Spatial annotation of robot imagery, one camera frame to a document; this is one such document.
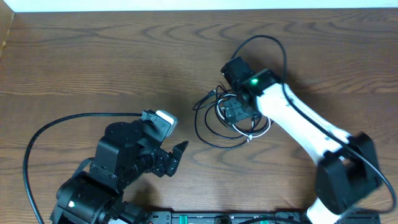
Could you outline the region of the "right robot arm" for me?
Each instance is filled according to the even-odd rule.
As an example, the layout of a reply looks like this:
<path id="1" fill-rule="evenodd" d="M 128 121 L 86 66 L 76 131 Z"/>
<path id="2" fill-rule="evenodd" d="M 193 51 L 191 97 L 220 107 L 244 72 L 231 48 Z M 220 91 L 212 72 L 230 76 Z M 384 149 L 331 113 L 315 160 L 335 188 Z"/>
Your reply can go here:
<path id="1" fill-rule="evenodd" d="M 221 73 L 245 109 L 273 120 L 309 154 L 317 167 L 317 199 L 307 210 L 311 223 L 336 223 L 376 190 L 382 179 L 373 140 L 352 136 L 323 119 L 283 85 L 274 72 L 258 73 L 241 58 L 227 62 Z"/>

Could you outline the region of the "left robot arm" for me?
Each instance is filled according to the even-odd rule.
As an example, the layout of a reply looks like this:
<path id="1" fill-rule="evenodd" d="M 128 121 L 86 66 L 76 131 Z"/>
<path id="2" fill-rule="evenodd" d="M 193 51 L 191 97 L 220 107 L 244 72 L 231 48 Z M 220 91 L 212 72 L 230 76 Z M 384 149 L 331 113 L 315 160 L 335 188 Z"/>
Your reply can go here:
<path id="1" fill-rule="evenodd" d="M 52 223 L 150 223 L 143 208 L 123 199 L 124 190 L 142 174 L 173 176 L 184 141 L 166 152 L 161 148 L 178 119 L 164 110 L 143 111 L 133 122 L 108 125 L 96 154 L 81 162 L 58 190 Z"/>

